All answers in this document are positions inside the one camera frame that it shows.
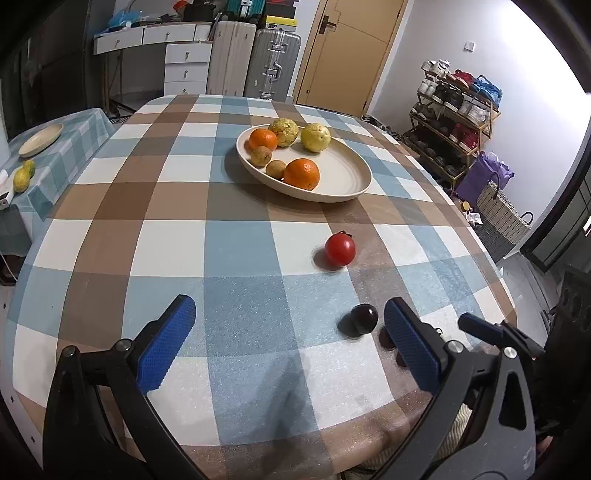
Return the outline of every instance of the white drawer unit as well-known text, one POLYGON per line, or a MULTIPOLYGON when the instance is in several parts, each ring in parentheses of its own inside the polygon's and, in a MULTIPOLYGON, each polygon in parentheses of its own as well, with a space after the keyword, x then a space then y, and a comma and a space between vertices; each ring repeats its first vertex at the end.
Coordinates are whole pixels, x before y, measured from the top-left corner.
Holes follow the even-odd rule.
POLYGON ((205 93, 207 87, 207 80, 202 82, 164 82, 165 95, 179 95, 182 93, 190 93, 198 95, 205 93))
POLYGON ((142 44, 145 27, 129 28, 113 33, 106 33, 95 39, 95 55, 142 44))
POLYGON ((146 27, 144 45, 149 43, 166 43, 173 41, 193 41, 195 24, 167 24, 146 27))
POLYGON ((166 45, 164 63, 209 63, 211 43, 179 43, 166 45))
POLYGON ((167 63, 164 67, 165 82, 193 82, 207 80, 209 63, 167 63))

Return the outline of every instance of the woven basket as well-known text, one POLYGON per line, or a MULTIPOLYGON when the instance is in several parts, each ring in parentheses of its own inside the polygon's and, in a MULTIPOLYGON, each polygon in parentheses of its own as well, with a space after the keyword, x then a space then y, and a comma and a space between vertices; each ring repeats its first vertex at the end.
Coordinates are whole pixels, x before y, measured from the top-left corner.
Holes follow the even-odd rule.
POLYGON ((516 246, 530 230, 534 214, 525 212, 519 216, 503 192, 499 191, 498 173, 494 172, 478 197, 476 207, 480 212, 482 223, 476 229, 476 234, 490 253, 493 261, 499 260, 516 246), (531 215, 531 220, 523 220, 525 215, 531 215))

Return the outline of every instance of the suitcase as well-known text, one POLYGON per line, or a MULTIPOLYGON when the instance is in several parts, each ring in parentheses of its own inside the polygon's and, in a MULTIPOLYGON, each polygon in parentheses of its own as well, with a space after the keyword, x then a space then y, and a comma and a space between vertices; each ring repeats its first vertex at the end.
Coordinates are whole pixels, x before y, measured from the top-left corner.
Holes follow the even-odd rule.
POLYGON ((285 102, 300 52, 301 38, 262 28, 256 32, 244 96, 285 102))
POLYGON ((242 96, 256 26, 243 22, 219 22, 213 36, 206 93, 242 96))

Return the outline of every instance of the desk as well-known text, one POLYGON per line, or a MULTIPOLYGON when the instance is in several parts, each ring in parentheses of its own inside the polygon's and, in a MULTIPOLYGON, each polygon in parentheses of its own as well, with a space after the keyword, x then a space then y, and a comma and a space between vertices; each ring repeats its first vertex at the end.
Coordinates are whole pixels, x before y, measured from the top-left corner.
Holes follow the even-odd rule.
POLYGON ((21 271, 1 362, 40 431, 66 345, 134 338, 179 293, 194 298, 196 324, 148 398, 212 479, 325 478, 405 438, 429 396, 380 345, 383 323, 357 339, 338 330, 354 305, 381 311, 402 296, 468 348, 478 341, 458 330, 459 313, 515 321, 478 237, 403 145, 346 115, 239 97, 148 102, 52 211, 21 271), (277 117, 328 125, 368 162, 369 190, 319 204, 257 182, 236 138, 277 117), (357 257, 327 271, 315 252, 343 229, 357 257))

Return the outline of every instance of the tomato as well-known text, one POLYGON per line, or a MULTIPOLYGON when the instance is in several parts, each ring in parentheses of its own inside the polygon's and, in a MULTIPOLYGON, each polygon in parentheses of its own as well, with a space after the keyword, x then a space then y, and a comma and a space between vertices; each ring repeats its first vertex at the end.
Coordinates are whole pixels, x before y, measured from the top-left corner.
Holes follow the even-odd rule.
POLYGON ((324 251, 332 264, 344 267, 353 261, 357 248, 351 236, 345 231, 340 231, 326 241, 324 251))

